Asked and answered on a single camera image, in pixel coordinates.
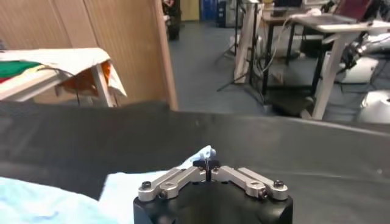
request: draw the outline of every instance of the bolt head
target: bolt head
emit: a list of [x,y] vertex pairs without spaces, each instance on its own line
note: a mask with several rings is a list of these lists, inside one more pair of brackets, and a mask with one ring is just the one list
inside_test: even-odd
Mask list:
[[141,188],[143,190],[146,190],[146,189],[149,189],[152,187],[152,183],[150,181],[145,181],[145,182],[142,182],[142,185],[141,185]]
[[266,189],[261,189],[259,192],[258,192],[258,198],[260,200],[264,200],[267,198],[267,190]]
[[161,191],[158,196],[162,199],[166,199],[168,197],[168,193],[166,191]]
[[285,184],[283,183],[283,181],[281,181],[281,180],[274,181],[274,187],[279,188],[279,187],[284,187],[284,186],[285,186]]

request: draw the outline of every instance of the green cloth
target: green cloth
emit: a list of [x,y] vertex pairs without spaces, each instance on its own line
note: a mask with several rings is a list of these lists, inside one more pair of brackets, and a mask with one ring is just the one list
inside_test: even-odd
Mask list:
[[31,61],[0,61],[0,78],[22,74],[25,70],[41,65]]

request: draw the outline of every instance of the black table surface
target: black table surface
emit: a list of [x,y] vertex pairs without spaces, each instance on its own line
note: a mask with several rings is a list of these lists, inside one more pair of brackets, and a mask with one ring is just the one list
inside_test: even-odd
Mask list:
[[390,127],[282,117],[0,103],[0,176],[99,198],[107,174],[169,169],[206,145],[283,180],[294,223],[389,223]]

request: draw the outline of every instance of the orange cloth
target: orange cloth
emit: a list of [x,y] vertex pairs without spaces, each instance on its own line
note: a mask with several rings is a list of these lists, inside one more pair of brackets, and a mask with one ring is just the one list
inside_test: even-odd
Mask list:
[[[105,81],[108,84],[108,79],[110,78],[111,73],[111,65],[108,61],[105,61],[101,63],[101,66]],[[65,91],[71,93],[74,93],[77,90],[80,94],[99,96],[91,69],[86,69],[80,72],[75,77],[59,84],[59,87],[62,87]]]

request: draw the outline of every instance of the blue towel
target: blue towel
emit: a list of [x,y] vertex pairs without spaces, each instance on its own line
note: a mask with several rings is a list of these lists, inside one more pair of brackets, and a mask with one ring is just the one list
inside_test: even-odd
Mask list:
[[0,177],[0,223],[117,224],[99,203],[56,187]]
[[[215,155],[205,147],[181,166]],[[107,177],[100,201],[62,189],[0,177],[0,223],[133,223],[133,200],[143,181],[154,180],[166,171],[116,173]]]
[[[193,161],[210,158],[216,154],[211,146],[206,146],[195,155],[189,157],[179,169],[187,169]],[[138,196],[138,188],[144,181],[153,181],[164,175],[166,171],[150,173],[115,173],[107,177],[99,204],[110,216],[120,224],[133,224],[133,201]]]

